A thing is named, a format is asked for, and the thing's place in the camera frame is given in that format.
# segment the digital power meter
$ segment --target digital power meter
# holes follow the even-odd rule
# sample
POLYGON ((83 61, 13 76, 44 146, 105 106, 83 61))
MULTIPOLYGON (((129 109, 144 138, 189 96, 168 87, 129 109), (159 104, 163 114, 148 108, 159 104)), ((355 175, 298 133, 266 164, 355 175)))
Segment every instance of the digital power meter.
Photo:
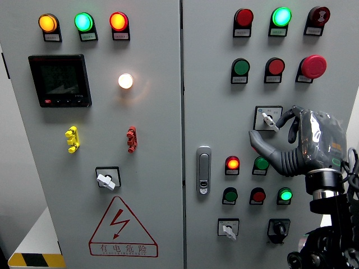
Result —
POLYGON ((42 108, 89 107, 92 104, 82 54, 32 55, 29 63, 42 108))

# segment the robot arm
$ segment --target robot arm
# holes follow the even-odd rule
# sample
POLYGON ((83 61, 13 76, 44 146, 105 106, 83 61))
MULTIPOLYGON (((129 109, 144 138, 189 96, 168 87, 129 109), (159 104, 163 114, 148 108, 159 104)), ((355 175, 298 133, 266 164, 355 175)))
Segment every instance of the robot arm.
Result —
POLYGON ((355 152, 356 164, 343 180, 346 136, 339 122, 327 113, 293 106, 277 121, 277 127, 283 127, 292 118, 288 142, 294 143, 298 138, 296 149, 282 152, 266 143, 254 130, 249 132, 251 146, 279 174, 287 177, 305 175, 307 193, 313 196, 310 210, 331 215, 332 226, 307 233, 306 244, 300 252, 288 255, 288 265, 291 269, 359 268, 359 248, 353 233, 356 226, 352 221, 357 217, 359 222, 359 201, 353 199, 353 194, 359 192, 355 182, 359 171, 358 156, 355 152), (346 194, 345 181, 350 185, 346 194))

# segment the yellow and black warning stripe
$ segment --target yellow and black warning stripe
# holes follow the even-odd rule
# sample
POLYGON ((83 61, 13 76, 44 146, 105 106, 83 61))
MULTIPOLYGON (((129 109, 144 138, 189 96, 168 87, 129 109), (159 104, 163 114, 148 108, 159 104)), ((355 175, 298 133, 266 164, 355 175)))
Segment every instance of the yellow and black warning stripe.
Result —
POLYGON ((8 262, 16 267, 59 267, 66 268, 61 254, 14 253, 8 262))

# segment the gray metal panel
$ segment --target gray metal panel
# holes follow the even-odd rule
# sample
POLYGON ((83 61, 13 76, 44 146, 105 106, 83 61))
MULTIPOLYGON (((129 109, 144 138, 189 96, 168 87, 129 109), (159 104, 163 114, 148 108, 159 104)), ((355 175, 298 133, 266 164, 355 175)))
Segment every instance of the gray metal panel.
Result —
MULTIPOLYGON (((178 1, 2 1, 0 41, 67 268, 182 268, 180 6, 178 1), (131 41, 112 41, 109 17, 124 12, 131 41), (63 42, 44 42, 43 13, 59 19, 63 42), (73 19, 88 12, 99 40, 80 42, 73 19), (85 56, 93 105, 42 109, 27 57, 85 56), (117 78, 134 77, 124 92, 117 78), (70 155, 65 132, 78 127, 70 155), (127 153, 126 133, 139 146, 127 153), (95 168, 119 166, 122 187, 99 188, 95 168), (120 196, 159 246, 158 258, 91 256, 89 240, 114 196, 120 196)), ((131 223, 127 234, 135 233, 131 223)))
MULTIPOLYGON (((309 210, 311 196, 303 177, 285 178, 272 167, 265 177, 251 175, 258 156, 250 146, 248 130, 253 127, 256 105, 293 104, 332 113, 347 128, 358 89, 359 40, 357 1, 183 1, 183 40, 186 132, 186 221, 188 269, 200 268, 288 268, 287 254, 297 251, 300 237, 319 227, 321 216, 309 210), (303 36, 307 15, 318 5, 332 15, 322 37, 303 36), (293 13, 285 38, 269 38, 272 11, 288 6, 293 13), (240 8, 254 13, 252 37, 232 38, 233 17, 240 8), (324 75, 312 85, 296 84, 300 61, 312 54, 323 55, 328 63, 324 75), (263 84, 268 59, 286 63, 281 84, 263 84), (231 65, 245 58, 251 69, 247 85, 231 85, 231 65), (196 149, 212 149, 211 192, 196 192, 196 149), (230 155, 241 161, 238 177, 224 175, 230 155), (223 191, 235 187, 235 206, 222 205, 223 191), (264 188, 263 206, 248 204, 250 192, 264 188), (277 191, 293 190, 290 206, 277 206, 277 191), (217 236, 218 218, 239 218, 236 242, 217 236), (267 244, 268 221, 289 218, 291 227, 283 245, 267 244)), ((288 150, 288 127, 264 137, 274 146, 288 150)))

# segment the switch knob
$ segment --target switch knob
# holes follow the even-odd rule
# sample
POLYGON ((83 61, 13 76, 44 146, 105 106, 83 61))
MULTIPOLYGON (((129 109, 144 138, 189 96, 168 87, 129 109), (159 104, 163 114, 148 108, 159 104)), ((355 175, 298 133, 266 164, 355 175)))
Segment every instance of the switch knob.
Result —
POLYGON ((281 222, 279 222, 277 224, 274 224, 273 231, 277 235, 284 235, 286 233, 286 227, 281 222))

